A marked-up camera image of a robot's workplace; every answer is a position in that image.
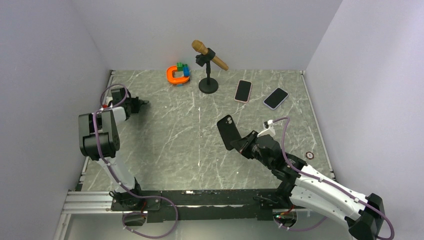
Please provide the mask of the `black phone case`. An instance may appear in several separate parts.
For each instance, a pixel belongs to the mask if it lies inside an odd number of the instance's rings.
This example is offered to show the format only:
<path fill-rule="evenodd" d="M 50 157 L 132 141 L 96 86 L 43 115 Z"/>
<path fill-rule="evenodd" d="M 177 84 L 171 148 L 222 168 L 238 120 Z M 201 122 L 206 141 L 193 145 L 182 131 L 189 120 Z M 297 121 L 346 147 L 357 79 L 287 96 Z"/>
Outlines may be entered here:
<path fill-rule="evenodd" d="M 216 123 L 216 126 L 218 128 L 218 132 L 224 143 L 225 148 L 228 151 L 231 151 L 234 148 L 232 146 L 232 142 L 241 139 L 241 135 L 236 127 L 232 116 L 229 114 L 224 116 Z"/>

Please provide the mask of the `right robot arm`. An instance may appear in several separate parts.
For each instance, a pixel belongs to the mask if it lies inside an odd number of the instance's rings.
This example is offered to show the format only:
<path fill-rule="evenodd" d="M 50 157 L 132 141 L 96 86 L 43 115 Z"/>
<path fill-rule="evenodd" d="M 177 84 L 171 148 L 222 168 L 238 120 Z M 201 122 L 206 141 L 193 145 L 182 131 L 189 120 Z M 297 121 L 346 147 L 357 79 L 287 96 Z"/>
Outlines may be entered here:
<path fill-rule="evenodd" d="M 270 135 L 252 131 L 245 137 L 224 139 L 227 150 L 235 149 L 247 159 L 256 159 L 281 180 L 275 191 L 282 208 L 291 204 L 326 216 L 347 228 L 357 240 L 376 240 L 383 225 L 384 204 L 372 193 L 355 192 L 319 173 L 301 158 L 282 151 Z"/>

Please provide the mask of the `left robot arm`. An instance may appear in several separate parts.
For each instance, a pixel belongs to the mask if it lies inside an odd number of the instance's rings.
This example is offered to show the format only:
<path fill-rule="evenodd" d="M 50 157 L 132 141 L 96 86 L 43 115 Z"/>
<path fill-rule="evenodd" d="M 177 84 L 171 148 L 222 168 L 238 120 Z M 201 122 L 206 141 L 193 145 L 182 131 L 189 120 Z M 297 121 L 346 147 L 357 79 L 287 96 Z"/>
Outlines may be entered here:
<path fill-rule="evenodd" d="M 112 181 L 111 197 L 137 210 L 143 205 L 144 196 L 136 178 L 118 156 L 121 147 L 118 124 L 138 114 L 142 106 L 150 102 L 132 97 L 124 86 L 112 89 L 107 99 L 107 104 L 99 110 L 78 116 L 79 148 L 82 155 L 99 164 Z"/>

